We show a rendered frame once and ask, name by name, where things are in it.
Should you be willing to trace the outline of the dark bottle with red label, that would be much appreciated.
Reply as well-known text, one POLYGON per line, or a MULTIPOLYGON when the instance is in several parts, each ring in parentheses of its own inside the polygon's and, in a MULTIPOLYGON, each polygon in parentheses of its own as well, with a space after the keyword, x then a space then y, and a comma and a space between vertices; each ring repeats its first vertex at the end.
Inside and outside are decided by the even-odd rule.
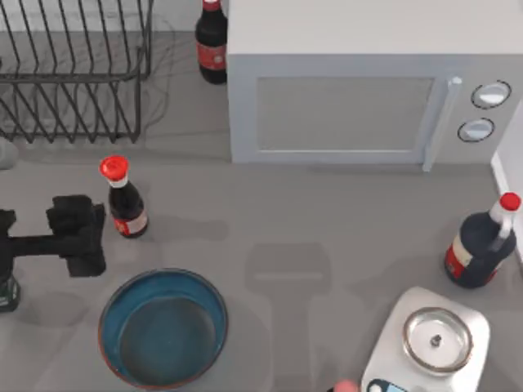
POLYGON ((227 82, 227 33, 228 19, 221 0, 202 0, 202 12, 195 26, 197 60, 203 78, 214 85, 227 82))

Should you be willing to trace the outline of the large red-capped dark jug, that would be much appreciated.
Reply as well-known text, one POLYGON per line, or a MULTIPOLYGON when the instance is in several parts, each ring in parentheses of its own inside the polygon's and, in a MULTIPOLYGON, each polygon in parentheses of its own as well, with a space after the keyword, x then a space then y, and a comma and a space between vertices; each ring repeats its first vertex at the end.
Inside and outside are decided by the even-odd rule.
POLYGON ((445 272, 454 283, 474 289, 492 280, 516 249, 514 220, 520 206, 521 197, 506 192, 488 211, 466 217, 445 253, 445 272))

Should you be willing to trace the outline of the pale grey microwave oven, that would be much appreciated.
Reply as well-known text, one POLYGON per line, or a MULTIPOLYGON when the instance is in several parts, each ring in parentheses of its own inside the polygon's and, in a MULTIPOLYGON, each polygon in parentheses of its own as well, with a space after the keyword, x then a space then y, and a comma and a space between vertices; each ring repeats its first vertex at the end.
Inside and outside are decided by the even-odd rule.
POLYGON ((420 60, 463 79, 436 164, 491 161, 523 99, 523 0, 230 0, 232 55, 335 55, 420 60), (507 82, 493 109, 471 101, 483 84, 507 82), (488 118, 488 139, 466 143, 459 127, 488 118))

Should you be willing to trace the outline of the blue bowl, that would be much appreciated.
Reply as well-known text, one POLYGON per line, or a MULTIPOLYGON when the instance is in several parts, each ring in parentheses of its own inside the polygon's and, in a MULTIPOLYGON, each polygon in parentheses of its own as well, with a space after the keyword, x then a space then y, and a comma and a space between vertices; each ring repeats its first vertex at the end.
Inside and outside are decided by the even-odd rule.
POLYGON ((130 278, 107 300, 98 347, 120 380, 142 390, 175 390, 219 358, 229 330, 226 302, 205 277, 153 269, 130 278))

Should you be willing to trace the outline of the small red-capped dark sauce bottle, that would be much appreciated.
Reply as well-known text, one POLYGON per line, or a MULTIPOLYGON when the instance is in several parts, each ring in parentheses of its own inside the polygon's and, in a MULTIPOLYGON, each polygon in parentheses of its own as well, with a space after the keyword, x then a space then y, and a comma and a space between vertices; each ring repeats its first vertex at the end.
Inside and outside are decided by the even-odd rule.
POLYGON ((109 205, 115 229, 124 238, 137 238, 147 230, 149 218, 137 187, 128 179, 128 160, 110 155, 101 160, 99 171, 110 185, 109 205))

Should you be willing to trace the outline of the round metal scale pan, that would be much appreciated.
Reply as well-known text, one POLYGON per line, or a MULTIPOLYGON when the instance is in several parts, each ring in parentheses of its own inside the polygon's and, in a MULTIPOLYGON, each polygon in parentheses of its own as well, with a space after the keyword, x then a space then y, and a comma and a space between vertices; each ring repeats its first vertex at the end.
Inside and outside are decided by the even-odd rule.
POLYGON ((405 353, 423 371, 449 375, 464 368, 472 356, 469 327, 456 313, 423 307, 411 313, 402 327, 405 353))

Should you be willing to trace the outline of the silver kitchen scale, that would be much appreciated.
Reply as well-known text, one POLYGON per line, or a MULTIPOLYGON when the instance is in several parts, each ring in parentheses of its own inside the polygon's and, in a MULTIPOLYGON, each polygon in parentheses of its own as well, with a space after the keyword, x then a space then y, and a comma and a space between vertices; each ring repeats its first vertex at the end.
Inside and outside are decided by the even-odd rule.
POLYGON ((480 312, 421 287, 402 294, 392 308, 360 381, 360 392, 478 392, 489 350, 490 326, 480 312), (472 356, 449 375, 425 372, 405 353, 402 327, 423 307, 441 307, 458 315, 473 338, 472 356))

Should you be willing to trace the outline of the grey rounded object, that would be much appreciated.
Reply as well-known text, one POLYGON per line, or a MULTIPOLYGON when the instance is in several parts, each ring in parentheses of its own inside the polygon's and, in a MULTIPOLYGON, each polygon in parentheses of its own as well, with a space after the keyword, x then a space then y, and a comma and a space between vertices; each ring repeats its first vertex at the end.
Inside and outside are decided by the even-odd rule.
POLYGON ((12 169, 18 160, 19 151, 9 140, 0 137, 0 171, 12 169))

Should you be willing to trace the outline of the microwave oven door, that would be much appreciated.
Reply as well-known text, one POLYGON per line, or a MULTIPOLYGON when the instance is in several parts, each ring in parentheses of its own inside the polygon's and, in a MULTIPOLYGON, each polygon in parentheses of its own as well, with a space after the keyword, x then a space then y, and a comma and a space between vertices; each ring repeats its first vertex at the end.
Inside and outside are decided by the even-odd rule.
POLYGON ((422 164, 448 76, 420 60, 232 55, 235 163, 422 164))

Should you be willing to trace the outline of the round microwave knob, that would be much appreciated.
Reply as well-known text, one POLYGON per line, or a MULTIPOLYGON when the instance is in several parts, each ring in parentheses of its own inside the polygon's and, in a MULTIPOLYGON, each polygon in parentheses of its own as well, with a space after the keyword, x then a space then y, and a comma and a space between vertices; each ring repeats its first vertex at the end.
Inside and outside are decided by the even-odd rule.
POLYGON ((494 123, 488 118, 478 118, 463 123, 458 131, 458 138, 466 143, 477 143, 488 139, 495 130, 494 123))
POLYGON ((496 81, 478 86, 471 101, 479 109, 493 109, 502 105, 511 94, 512 88, 507 82, 496 81))

